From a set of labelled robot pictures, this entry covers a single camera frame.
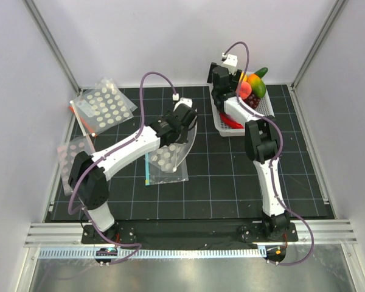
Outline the clear white-dotted zip bag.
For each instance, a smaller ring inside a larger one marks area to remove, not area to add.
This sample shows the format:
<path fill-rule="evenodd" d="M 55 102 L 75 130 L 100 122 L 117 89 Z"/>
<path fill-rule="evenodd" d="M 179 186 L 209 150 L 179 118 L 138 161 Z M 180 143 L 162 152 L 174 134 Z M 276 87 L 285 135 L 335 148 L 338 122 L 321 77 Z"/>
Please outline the clear white-dotted zip bag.
<path fill-rule="evenodd" d="M 192 130 L 180 134 L 169 125 L 166 113 L 148 125 L 160 138 L 159 148 L 149 152 L 153 156 L 152 160 L 158 161 L 163 171 L 170 169 L 175 171 L 193 147 L 197 135 L 197 124 Z"/>

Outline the white plastic basket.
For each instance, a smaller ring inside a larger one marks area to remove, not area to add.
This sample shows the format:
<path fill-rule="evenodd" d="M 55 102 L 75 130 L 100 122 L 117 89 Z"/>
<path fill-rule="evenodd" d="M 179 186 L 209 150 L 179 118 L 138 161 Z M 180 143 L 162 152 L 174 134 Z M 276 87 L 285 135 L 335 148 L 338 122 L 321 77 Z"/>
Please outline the white plastic basket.
<path fill-rule="evenodd" d="M 268 93 L 264 95 L 264 98 L 260 101 L 256 109 L 246 109 L 248 106 L 243 101 L 239 102 L 236 97 L 231 97 L 224 102 L 224 113 L 234 122 L 237 122 L 242 126 L 242 128 L 232 128 L 222 121 L 220 112 L 215 105 L 212 95 L 210 95 L 210 100 L 214 125 L 222 137 L 244 136 L 244 126 L 246 122 L 250 120 L 258 120 L 258 117 L 261 116 L 274 116 L 274 111 Z"/>

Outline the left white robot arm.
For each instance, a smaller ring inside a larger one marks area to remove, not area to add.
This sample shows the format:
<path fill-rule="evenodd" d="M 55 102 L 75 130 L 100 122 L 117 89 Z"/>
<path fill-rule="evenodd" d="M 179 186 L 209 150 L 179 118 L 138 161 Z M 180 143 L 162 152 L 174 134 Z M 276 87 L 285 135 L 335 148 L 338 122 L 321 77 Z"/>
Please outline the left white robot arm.
<path fill-rule="evenodd" d="M 162 173 L 177 173 L 195 141 L 197 116 L 191 106 L 179 103 L 104 150 L 76 154 L 68 178 L 72 189 L 69 214 L 82 210 L 102 243 L 116 243 L 119 231 L 108 205 L 109 180 L 142 156 Z"/>

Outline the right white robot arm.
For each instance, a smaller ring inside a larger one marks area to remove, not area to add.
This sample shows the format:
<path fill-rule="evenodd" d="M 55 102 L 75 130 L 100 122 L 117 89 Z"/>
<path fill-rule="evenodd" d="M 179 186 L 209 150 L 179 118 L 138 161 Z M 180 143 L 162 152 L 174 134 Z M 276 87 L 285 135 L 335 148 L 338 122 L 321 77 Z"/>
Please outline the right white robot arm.
<path fill-rule="evenodd" d="M 290 227 L 290 215 L 279 181 L 279 156 L 283 141 L 274 116 L 264 116 L 237 95 L 240 70 L 230 73 L 225 65 L 212 62 L 207 82 L 218 113 L 240 124 L 245 131 L 245 152 L 253 162 L 262 193 L 262 234 L 269 241 L 281 240 Z"/>

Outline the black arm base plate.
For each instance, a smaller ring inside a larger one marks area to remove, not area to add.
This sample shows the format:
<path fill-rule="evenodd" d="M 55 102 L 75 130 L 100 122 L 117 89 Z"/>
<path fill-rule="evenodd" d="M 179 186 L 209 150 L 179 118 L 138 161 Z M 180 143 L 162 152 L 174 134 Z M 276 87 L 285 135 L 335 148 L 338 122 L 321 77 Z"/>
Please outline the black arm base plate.
<path fill-rule="evenodd" d="M 267 233 L 262 222 L 248 218 L 120 220 L 103 235 L 93 225 L 82 226 L 83 244 L 140 243 L 142 249 L 199 250 L 242 249 L 258 243 L 295 243 L 299 237 L 292 223 L 284 230 Z"/>

